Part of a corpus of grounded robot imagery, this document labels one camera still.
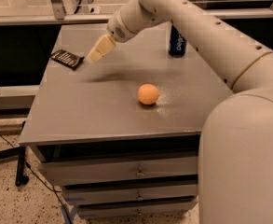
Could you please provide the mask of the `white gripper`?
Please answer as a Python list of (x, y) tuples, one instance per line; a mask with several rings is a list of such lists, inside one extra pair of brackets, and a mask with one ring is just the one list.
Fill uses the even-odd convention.
[(130, 0), (116, 11), (107, 23), (110, 34), (101, 35), (88, 56), (89, 63), (96, 63), (116, 47), (116, 42), (125, 43), (135, 37), (142, 30), (157, 26), (161, 18), (147, 11), (139, 0)]

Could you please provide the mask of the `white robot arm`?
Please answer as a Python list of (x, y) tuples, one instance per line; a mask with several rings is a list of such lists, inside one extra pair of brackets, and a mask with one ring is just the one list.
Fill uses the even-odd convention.
[(273, 51), (188, 0), (130, 0), (107, 25), (95, 62), (169, 21), (232, 90), (207, 117), (198, 152), (200, 224), (273, 224)]

